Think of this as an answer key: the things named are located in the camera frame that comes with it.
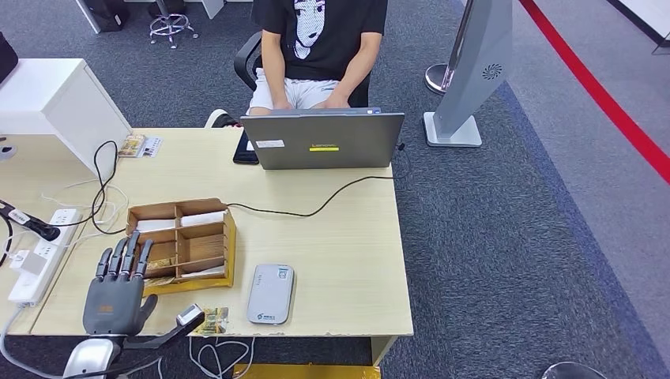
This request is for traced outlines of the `person's left hand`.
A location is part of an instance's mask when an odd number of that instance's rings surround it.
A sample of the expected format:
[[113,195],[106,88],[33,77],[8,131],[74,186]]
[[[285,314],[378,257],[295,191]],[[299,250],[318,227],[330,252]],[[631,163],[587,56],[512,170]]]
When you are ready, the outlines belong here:
[[345,109],[350,108],[348,97],[340,93],[332,92],[324,101],[317,103],[313,109]]

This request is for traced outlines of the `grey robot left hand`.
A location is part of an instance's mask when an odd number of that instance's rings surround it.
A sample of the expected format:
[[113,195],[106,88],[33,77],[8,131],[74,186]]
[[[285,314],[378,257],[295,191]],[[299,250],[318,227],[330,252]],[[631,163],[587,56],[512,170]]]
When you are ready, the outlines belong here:
[[156,295],[142,300],[153,240],[139,245],[140,235],[133,231],[100,256],[82,317],[91,336],[136,336],[156,307]]

